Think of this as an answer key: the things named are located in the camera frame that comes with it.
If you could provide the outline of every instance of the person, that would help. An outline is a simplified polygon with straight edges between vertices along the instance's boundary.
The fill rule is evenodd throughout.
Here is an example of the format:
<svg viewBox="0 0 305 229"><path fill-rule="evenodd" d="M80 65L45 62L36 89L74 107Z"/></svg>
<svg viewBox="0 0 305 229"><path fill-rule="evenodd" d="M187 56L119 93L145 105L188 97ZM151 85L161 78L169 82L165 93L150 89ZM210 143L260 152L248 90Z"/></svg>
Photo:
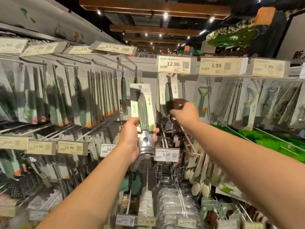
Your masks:
<svg viewBox="0 0 305 229"><path fill-rule="evenodd" d="M305 165L274 150L202 123L196 107L176 99L170 113L279 229L304 228ZM128 167L137 159L139 118L130 118L118 145L37 229L101 229Z"/></svg>

